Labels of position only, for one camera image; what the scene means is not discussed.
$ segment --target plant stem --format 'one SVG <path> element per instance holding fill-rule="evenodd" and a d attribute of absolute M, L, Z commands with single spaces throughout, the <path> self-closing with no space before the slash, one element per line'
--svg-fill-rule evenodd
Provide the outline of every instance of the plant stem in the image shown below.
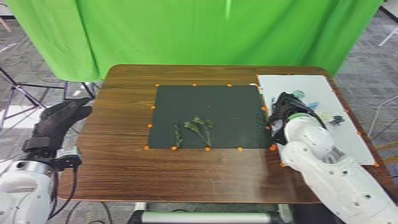
<path fill-rule="evenodd" d="M 202 139 L 202 141 L 204 141 L 205 145 L 207 145 L 207 146 L 211 146 L 211 145 L 207 144 L 207 140 L 205 140 L 205 138 L 202 137 L 200 132 L 197 132 L 197 135 L 198 135 L 198 137 L 200 137 L 200 139 Z"/>
<path fill-rule="evenodd" d="M 205 139 L 207 139 L 205 144 L 207 144 L 207 146 L 211 146 L 209 130 L 207 130 L 205 124 L 202 125 L 202 127 L 204 127 L 202 129 L 204 129 L 204 132 L 205 132 Z"/>

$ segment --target dark gray mat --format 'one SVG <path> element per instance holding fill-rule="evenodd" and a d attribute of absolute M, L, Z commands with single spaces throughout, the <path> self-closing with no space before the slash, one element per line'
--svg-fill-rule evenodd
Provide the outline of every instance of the dark gray mat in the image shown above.
<path fill-rule="evenodd" d="M 149 147 L 170 149 L 175 145 L 174 124 L 181 130 L 181 149 L 205 147 L 200 137 L 184 128 L 184 121 L 197 116 L 213 121 L 211 148 L 268 148 L 261 106 L 255 86 L 159 86 Z"/>

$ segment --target cable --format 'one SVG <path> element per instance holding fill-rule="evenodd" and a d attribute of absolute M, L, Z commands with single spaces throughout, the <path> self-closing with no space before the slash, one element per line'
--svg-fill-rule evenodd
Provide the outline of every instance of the cable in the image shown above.
<path fill-rule="evenodd" d="M 81 203 L 81 201 L 72 205 L 70 211 L 69 211 L 67 216 L 65 216 L 65 224 L 69 224 L 70 214 L 72 214 L 72 211 L 74 211 L 74 209 L 76 209 L 79 203 Z"/>
<path fill-rule="evenodd" d="M 65 224 L 69 224 L 69 221 L 70 221 L 70 214 L 72 214 L 72 211 L 74 211 L 74 209 L 76 209 L 79 203 L 81 203 L 81 201 L 72 205 L 70 211 L 69 211 L 67 216 L 65 216 Z M 108 216 L 108 223 L 113 224 L 113 222 L 111 222 L 111 216 L 110 216 L 108 206 L 106 206 L 104 202 L 99 202 L 99 203 L 101 203 L 102 208 L 104 208 L 104 212 L 106 212 L 106 216 Z M 101 224 L 106 224 L 101 220 L 94 220 L 94 221 L 90 221 L 88 223 L 95 223 L 95 222 L 101 223 Z"/>
<path fill-rule="evenodd" d="M 95 222 L 101 223 L 101 224 L 106 224 L 101 220 L 90 221 L 88 224 L 92 224 Z"/>
<path fill-rule="evenodd" d="M 108 216 L 108 223 L 113 224 L 113 221 L 111 221 L 111 216 L 110 216 L 110 210 L 108 210 L 108 206 L 104 204 L 104 202 L 101 201 L 101 205 L 102 205 L 102 208 L 104 208 L 104 212 L 106 212 L 106 216 Z"/>
<path fill-rule="evenodd" d="M 69 194 L 65 203 L 62 204 L 56 212 L 49 215 L 47 220 L 58 215 L 60 211 L 63 210 L 63 208 L 65 208 L 65 206 L 69 204 L 70 198 L 74 196 L 76 186 L 78 186 L 78 168 L 72 168 L 72 187 L 70 187 L 70 194 Z"/>
<path fill-rule="evenodd" d="M 390 99 L 387 99 L 380 105 L 376 106 L 376 113 L 374 113 L 374 117 L 373 117 L 373 121 L 371 121 L 371 125 L 369 125 L 369 131 L 367 131 L 367 137 L 371 136 L 373 133 L 373 128 L 374 128 L 374 123 L 376 123 L 376 118 L 378 118 L 378 114 L 380 114 L 380 109 L 381 106 L 398 98 L 398 96 L 394 96 Z"/>
<path fill-rule="evenodd" d="M 53 214 L 54 208 L 56 208 L 56 203 L 58 203 L 58 173 L 53 172 L 53 194 L 51 194 L 51 199 L 53 199 L 53 208 L 49 215 Z"/>
<path fill-rule="evenodd" d="M 381 131 L 376 133 L 374 137 L 369 139 L 371 141 L 376 139 L 376 137 L 380 136 L 380 134 L 383 133 L 383 131 L 388 129 L 388 127 L 392 126 L 394 122 L 398 121 L 398 118 L 392 120 L 392 122 L 388 123 L 388 125 L 385 126 L 385 128 L 381 129 Z"/>

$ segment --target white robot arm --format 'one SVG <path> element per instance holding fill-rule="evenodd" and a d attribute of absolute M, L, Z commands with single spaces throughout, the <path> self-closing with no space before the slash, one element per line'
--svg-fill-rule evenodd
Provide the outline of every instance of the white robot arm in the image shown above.
<path fill-rule="evenodd" d="M 51 212 L 51 166 L 35 161 L 5 161 L 0 178 L 0 223 L 42 224 Z"/>
<path fill-rule="evenodd" d="M 92 111 L 81 98 L 56 104 L 40 114 L 31 138 L 22 145 L 24 154 L 15 161 L 0 161 L 0 223 L 44 224 L 54 212 L 58 172 L 81 164 L 74 151 L 58 154 L 70 125 Z"/>
<path fill-rule="evenodd" d="M 398 207 L 376 180 L 337 150 L 317 116 L 291 97 L 280 95 L 269 117 L 269 122 L 284 123 L 275 136 L 285 144 L 284 163 L 301 173 L 319 201 L 346 224 L 398 224 Z"/>

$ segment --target green screen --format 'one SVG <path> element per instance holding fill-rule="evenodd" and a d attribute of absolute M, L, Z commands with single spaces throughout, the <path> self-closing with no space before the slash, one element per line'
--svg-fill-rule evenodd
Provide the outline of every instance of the green screen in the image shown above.
<path fill-rule="evenodd" d="M 6 0 L 56 77 L 115 64 L 319 66 L 333 74 L 380 0 Z"/>

